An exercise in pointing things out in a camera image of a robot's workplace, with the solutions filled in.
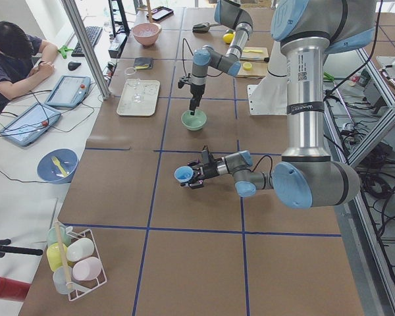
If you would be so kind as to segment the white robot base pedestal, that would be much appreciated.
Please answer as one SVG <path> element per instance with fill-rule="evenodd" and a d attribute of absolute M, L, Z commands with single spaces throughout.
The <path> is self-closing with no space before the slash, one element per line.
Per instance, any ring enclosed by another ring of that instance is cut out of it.
<path fill-rule="evenodd" d="M 286 57 L 275 41 L 267 75 L 258 85 L 248 85 L 250 115 L 286 115 L 288 71 Z"/>

